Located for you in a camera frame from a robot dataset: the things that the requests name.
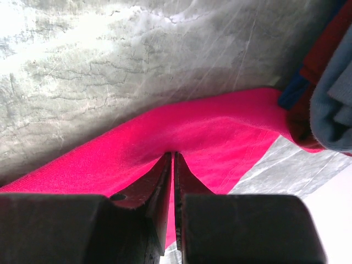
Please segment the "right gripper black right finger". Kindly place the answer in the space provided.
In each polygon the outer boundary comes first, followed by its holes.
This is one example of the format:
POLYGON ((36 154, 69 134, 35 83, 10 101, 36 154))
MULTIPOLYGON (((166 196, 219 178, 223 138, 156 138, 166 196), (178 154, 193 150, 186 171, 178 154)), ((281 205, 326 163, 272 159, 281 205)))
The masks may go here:
POLYGON ((183 263, 326 263, 312 217, 294 195, 217 195, 174 157, 177 248, 183 263))

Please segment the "pink-red t shirt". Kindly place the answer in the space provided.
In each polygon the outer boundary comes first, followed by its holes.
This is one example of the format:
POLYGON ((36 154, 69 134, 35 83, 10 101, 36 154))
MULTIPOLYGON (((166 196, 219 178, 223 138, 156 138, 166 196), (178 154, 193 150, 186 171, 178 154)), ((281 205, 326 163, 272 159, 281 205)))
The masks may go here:
POLYGON ((166 152, 180 152, 214 193, 226 194, 277 137, 290 139, 271 87, 155 108, 1 188, 3 193, 111 196, 166 152))

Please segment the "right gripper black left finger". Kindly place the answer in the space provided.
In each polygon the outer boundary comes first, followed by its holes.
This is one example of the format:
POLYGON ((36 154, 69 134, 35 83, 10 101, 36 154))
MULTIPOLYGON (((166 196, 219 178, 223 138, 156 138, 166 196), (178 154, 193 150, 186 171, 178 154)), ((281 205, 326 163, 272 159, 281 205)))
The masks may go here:
POLYGON ((171 191, 167 153, 111 197, 1 195, 1 263, 159 263, 171 191))

